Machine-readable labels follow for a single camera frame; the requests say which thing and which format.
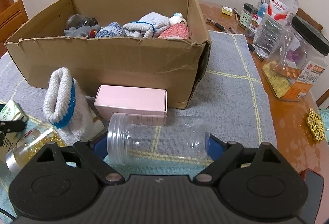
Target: table mat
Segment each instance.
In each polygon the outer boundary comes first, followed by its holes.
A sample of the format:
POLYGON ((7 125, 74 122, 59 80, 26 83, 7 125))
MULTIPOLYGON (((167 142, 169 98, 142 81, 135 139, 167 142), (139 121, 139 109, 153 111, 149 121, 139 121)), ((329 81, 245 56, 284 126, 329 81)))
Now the table mat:
MULTIPOLYGON (((223 141, 239 141, 245 147, 258 147, 262 141, 276 146, 269 100, 248 49, 244 35, 210 31, 212 48, 208 68, 185 110, 168 109, 173 116, 203 116, 209 119, 213 135, 223 141)), ((13 98, 28 114, 27 130, 44 120, 42 114, 46 91, 32 88, 18 71, 9 54, 0 59, 0 103, 13 98)), ((94 98, 87 98, 93 106, 94 98)), ((154 141, 161 132, 154 134, 154 141)), ((161 160, 172 145, 153 147, 145 156, 161 160)), ((174 167, 113 166, 126 178, 129 174, 189 174, 193 177, 204 165, 180 163, 174 167)), ((13 176, 0 162, 0 207, 14 215, 8 187, 13 176)), ((0 214, 4 223, 11 220, 0 214)))

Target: pink box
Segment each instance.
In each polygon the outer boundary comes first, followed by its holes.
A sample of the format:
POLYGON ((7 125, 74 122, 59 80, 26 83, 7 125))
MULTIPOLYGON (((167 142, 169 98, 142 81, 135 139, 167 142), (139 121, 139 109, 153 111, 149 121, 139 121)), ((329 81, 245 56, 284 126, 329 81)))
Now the pink box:
POLYGON ((110 120, 114 113, 126 113, 135 115, 135 124, 163 126, 167 116, 167 91, 101 85, 94 105, 105 120, 110 120))

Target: wooden chair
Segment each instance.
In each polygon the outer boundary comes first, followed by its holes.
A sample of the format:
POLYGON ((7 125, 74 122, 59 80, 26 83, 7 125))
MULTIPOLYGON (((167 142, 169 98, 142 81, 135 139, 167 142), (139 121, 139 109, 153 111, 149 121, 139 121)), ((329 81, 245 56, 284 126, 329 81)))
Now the wooden chair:
POLYGON ((0 13, 0 42, 5 42, 29 20, 22 0, 18 0, 0 13))
POLYGON ((321 32, 321 30, 323 29, 323 27, 316 22, 312 17, 310 17, 307 13, 305 13, 302 9, 298 9, 297 14, 299 17, 301 17, 302 19, 306 20, 308 23, 310 23, 313 27, 315 27, 318 31, 321 32))

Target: gold ornament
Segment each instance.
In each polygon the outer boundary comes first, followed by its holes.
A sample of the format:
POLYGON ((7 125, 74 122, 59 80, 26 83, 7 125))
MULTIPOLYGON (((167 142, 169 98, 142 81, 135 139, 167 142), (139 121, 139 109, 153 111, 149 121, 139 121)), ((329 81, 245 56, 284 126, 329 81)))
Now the gold ornament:
POLYGON ((323 120, 312 108, 307 117, 307 125, 310 127, 314 140, 321 141, 326 138, 323 127, 323 120))

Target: white knit sock with blue trim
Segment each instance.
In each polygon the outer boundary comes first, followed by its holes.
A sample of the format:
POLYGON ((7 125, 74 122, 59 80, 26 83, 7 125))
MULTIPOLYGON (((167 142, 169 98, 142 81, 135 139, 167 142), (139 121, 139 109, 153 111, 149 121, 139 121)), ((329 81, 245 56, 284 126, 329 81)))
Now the white knit sock with blue trim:
POLYGON ((68 68, 54 71, 43 103, 43 113, 67 145, 94 136, 86 97, 68 68))
POLYGON ((143 16, 139 21, 123 25, 127 36, 139 39, 157 38, 168 28, 170 28, 169 18, 156 12, 143 16))

